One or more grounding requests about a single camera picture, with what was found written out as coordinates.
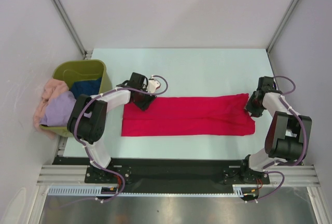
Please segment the reflective metal surface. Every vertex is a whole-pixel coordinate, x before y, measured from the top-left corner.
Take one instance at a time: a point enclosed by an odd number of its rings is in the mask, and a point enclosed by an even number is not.
[[[78,199],[48,196],[39,224],[317,223],[306,188],[282,188],[258,204],[239,198],[118,197],[105,204],[88,200],[57,208]]]

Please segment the purple towel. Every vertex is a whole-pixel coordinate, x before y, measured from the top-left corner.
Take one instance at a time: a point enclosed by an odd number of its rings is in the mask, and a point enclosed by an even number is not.
[[[40,124],[49,127],[66,127],[74,109],[76,100],[72,92],[67,91],[53,99],[46,107]]]

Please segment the white wall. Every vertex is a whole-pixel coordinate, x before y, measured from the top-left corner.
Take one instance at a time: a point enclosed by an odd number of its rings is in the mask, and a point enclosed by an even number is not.
[[[81,57],[50,0],[0,0],[0,12],[0,220],[26,188],[22,221],[41,165],[56,147],[34,130],[33,113],[53,70]]]
[[[332,0],[301,0],[271,52],[277,74],[292,78],[297,90],[287,96],[312,118],[307,162],[315,165],[332,206]],[[282,90],[290,88],[279,81]]]
[[[266,48],[291,0],[61,0],[86,49]]]

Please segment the clothes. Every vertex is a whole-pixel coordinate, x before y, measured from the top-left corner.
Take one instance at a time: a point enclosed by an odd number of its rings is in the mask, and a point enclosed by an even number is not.
[[[40,124],[49,127],[66,127],[74,109],[76,100],[72,92],[64,92],[53,99],[46,107]]]
[[[56,134],[49,130],[42,130],[39,127],[40,120],[45,115],[46,107],[53,99],[58,97],[61,93],[68,91],[69,88],[64,81],[49,79],[48,82],[44,86],[44,92],[41,96],[41,102],[37,106],[35,114],[33,116],[34,127],[39,131],[45,133],[49,138],[55,138]]]
[[[99,93],[101,82],[102,77],[97,80],[77,81],[73,84],[71,92],[73,93],[75,99],[77,99],[81,94],[86,94],[88,96],[96,95]]]
[[[244,110],[248,97],[158,97],[146,111],[127,104],[121,135],[250,135],[255,121]]]

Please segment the red fabric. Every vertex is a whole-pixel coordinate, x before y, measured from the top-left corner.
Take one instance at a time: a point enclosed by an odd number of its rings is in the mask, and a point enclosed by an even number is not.
[[[255,121],[244,110],[248,97],[158,97],[146,111],[127,104],[122,136],[250,135]]]

